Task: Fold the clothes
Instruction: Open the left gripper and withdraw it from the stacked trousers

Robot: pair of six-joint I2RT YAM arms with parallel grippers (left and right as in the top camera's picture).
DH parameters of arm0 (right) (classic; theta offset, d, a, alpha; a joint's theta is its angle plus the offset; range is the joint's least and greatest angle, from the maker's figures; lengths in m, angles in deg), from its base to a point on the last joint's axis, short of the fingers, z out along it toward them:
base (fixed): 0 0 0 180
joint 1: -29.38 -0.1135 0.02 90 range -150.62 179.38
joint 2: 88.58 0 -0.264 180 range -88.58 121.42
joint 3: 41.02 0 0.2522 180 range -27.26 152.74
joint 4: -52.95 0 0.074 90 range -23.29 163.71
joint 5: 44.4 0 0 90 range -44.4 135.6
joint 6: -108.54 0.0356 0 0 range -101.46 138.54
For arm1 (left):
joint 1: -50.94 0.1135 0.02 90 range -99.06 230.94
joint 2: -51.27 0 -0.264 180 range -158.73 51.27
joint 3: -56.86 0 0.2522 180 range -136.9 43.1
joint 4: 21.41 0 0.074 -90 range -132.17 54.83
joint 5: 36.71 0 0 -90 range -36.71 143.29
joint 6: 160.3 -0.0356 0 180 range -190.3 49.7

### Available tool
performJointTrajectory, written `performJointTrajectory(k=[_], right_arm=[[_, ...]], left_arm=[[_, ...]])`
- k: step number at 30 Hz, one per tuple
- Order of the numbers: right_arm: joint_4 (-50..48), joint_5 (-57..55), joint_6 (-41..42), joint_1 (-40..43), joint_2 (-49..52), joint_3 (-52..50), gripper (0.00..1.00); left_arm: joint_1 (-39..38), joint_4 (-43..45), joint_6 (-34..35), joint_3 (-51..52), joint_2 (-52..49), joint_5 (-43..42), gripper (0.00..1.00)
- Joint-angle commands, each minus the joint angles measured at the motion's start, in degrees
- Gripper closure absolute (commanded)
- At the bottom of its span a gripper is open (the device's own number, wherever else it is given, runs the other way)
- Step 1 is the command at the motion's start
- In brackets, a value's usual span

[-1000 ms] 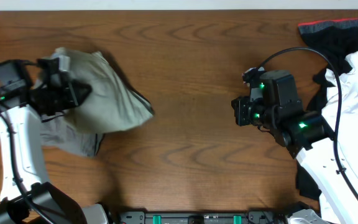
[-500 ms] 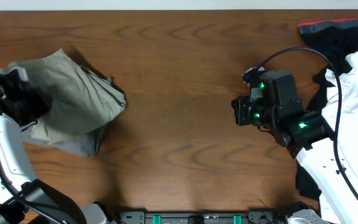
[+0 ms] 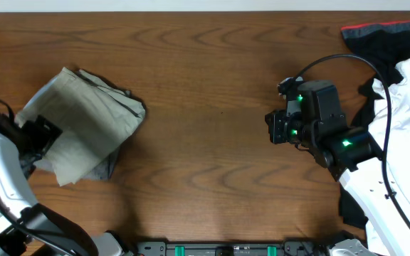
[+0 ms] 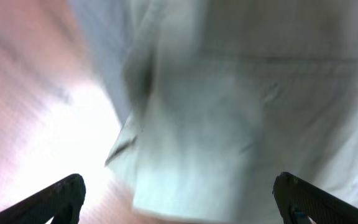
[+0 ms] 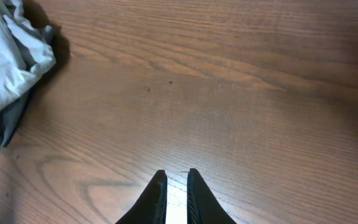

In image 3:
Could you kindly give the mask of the khaki beige shorts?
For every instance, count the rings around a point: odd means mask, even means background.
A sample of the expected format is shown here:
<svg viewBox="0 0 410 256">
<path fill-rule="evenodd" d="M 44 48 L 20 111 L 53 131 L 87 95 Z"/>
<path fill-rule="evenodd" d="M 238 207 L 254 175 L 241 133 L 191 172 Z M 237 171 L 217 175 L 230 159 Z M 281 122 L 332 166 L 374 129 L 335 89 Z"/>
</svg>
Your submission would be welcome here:
<svg viewBox="0 0 410 256">
<path fill-rule="evenodd" d="M 60 186 L 76 183 L 128 139 L 146 110 L 101 79 L 63 68 L 17 113 L 23 125 L 44 116 L 63 130 L 37 167 L 52 171 Z"/>
</svg>

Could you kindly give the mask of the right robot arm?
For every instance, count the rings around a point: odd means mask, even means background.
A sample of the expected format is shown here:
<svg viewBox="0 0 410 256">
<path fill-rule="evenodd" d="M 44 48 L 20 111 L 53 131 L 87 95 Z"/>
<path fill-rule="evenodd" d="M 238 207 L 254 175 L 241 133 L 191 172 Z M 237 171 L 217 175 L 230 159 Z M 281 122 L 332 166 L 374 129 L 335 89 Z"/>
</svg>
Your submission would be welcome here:
<svg viewBox="0 0 410 256">
<path fill-rule="evenodd" d="M 351 195 L 389 255 L 410 255 L 410 206 L 383 151 L 364 128 L 351 128 L 339 107 L 275 110 L 265 116 L 270 140 L 314 156 Z"/>
</svg>

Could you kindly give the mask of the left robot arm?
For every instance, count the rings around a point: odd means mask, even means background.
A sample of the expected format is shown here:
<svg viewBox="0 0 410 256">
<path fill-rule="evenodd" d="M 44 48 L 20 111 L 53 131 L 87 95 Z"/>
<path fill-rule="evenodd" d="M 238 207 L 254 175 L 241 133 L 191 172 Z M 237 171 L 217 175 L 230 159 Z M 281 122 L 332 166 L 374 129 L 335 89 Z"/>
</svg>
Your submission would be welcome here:
<svg viewBox="0 0 410 256">
<path fill-rule="evenodd" d="M 38 202 L 28 178 L 61 135 L 39 115 L 23 125 L 13 110 L 0 113 L 0 255 L 22 255 L 37 240 L 35 255 L 125 255 L 127 247 L 112 231 L 90 237 L 84 229 Z"/>
</svg>

